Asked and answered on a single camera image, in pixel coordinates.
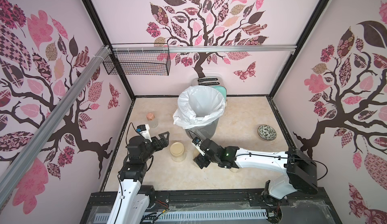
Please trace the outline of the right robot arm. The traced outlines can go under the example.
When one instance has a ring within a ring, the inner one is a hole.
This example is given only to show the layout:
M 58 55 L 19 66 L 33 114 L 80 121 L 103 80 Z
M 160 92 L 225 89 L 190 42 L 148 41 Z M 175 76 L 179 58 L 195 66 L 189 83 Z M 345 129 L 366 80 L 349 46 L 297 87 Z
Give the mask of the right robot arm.
M 222 147 L 210 139 L 194 137 L 192 144 L 199 152 L 194 158 L 203 169 L 215 163 L 224 169 L 257 168 L 281 173 L 275 181 L 265 183 L 261 196 L 265 203 L 277 203 L 294 192 L 308 195 L 318 193 L 317 164 L 297 148 L 287 151 L 252 151 L 237 146 Z

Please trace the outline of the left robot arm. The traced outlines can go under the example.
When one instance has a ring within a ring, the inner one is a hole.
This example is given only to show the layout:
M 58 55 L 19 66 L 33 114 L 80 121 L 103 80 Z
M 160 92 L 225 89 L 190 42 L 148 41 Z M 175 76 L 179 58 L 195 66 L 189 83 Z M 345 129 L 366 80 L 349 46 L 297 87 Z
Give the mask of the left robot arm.
M 169 145 L 169 132 L 158 137 L 130 138 L 126 146 L 128 153 L 118 173 L 119 189 L 108 218 L 109 224 L 139 224 L 148 206 L 155 202 L 154 187 L 142 187 L 148 171 L 147 161 L 157 151 Z

